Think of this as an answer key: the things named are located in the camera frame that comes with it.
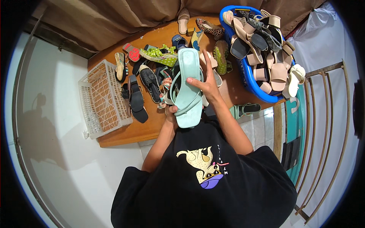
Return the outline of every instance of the snakeskin pattern shoe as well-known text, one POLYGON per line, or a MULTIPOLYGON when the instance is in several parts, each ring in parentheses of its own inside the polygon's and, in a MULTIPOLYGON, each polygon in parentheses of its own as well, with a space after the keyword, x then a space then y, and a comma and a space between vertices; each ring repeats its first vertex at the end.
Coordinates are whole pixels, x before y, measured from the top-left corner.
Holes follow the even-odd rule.
POLYGON ((207 20, 202 18, 196 19, 196 25, 198 28, 204 32, 210 33, 214 35, 214 40, 220 40, 223 37, 224 29, 210 23, 207 20))

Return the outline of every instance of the mint green sandal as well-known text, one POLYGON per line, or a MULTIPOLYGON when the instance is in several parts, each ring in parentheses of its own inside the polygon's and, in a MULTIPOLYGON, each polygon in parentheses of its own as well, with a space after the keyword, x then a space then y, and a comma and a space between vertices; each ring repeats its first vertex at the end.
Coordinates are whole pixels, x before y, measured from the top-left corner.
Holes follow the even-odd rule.
POLYGON ((241 116, 251 116, 253 113, 261 111, 260 104, 246 103, 245 105, 234 105, 229 111, 231 112, 234 119, 238 120, 241 116))
POLYGON ((177 78, 181 78, 181 86, 178 94, 170 89, 170 97, 174 105, 178 107, 175 113, 177 124, 180 128, 191 128, 199 124, 201 107, 203 105, 202 91, 186 82, 188 77, 204 81, 203 73, 199 68, 199 52, 192 48, 180 49, 178 62, 180 72, 172 81, 173 88, 177 78))
POLYGON ((169 48, 167 45, 163 44, 162 48, 150 48, 148 51, 140 49, 139 54, 150 61, 173 67, 177 61, 177 55, 175 55, 174 52, 175 49, 175 46, 169 48), (161 49, 166 49, 169 53, 163 54, 160 51, 161 49))

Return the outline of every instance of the white plastic basket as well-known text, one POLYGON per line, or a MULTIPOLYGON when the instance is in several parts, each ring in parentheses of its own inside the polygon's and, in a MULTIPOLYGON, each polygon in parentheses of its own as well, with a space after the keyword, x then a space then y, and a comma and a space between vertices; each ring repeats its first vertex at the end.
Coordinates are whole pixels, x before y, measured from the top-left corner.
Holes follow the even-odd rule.
POLYGON ((91 139, 133 123, 116 81, 116 66, 105 59, 78 81, 82 113, 91 139))

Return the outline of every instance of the white tile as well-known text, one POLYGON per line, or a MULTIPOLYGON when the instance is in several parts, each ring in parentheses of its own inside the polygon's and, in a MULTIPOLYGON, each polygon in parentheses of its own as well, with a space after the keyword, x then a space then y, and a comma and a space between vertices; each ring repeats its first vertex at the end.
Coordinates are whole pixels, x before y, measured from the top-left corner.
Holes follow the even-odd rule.
POLYGON ((265 115, 267 115, 267 114, 273 113, 273 112, 274 112, 273 107, 270 107, 270 108, 264 109, 264 116, 265 116, 265 115))
POLYGON ((265 141, 274 138, 274 113, 269 113, 264 116, 265 120, 265 141))
POLYGON ((148 146, 148 145, 153 145, 155 142, 156 142, 156 139, 151 139, 151 140, 138 142, 138 145, 139 146, 148 146))
POLYGON ((242 130, 247 135, 247 137, 250 140, 251 144, 254 146, 256 142, 255 142, 255 131, 254 131, 254 127, 253 127, 253 120, 250 120, 250 121, 247 121, 247 122, 244 122, 244 123, 240 124, 240 127, 242 128, 242 130))
POLYGON ((266 141, 265 145, 270 147, 270 149, 273 151, 274 150, 274 139, 270 139, 270 140, 266 141))
POLYGON ((261 143, 259 145, 256 145, 256 149, 259 149, 260 147, 265 146, 265 143, 261 143))
POLYGON ((239 118, 237 120, 237 122, 238 122, 238 124, 242 124, 242 123, 247 122, 247 121, 250 121, 250 120, 252 120, 252 115, 251 116, 245 116, 245 115, 243 115, 241 118, 239 118))
POLYGON ((259 112, 253 113, 253 114, 252 114, 252 117, 253 117, 254 119, 256 119, 256 118, 259 118, 260 116, 263 116, 263 115, 264 115, 264 111, 263 111, 263 110, 261 110, 261 111, 259 111, 259 112))
POLYGON ((261 116, 257 119, 253 120, 253 127, 255 131, 255 142, 256 145, 265 142, 265 120, 264 117, 261 116))
POLYGON ((147 145, 147 146, 141 146, 140 147, 143 160, 145 160, 145 158, 146 158, 146 156, 147 156, 147 154, 150 151, 152 146, 153 145, 147 145))

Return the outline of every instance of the brown curtain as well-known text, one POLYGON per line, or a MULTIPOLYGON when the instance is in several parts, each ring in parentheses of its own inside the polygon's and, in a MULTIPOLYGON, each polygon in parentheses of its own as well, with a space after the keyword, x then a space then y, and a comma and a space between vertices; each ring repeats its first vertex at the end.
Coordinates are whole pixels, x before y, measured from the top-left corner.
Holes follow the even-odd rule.
POLYGON ((80 46, 101 51, 125 37, 174 20, 182 8, 190 16, 218 16, 227 5, 265 9, 281 17, 285 36, 325 0, 46 0, 44 25, 80 46))

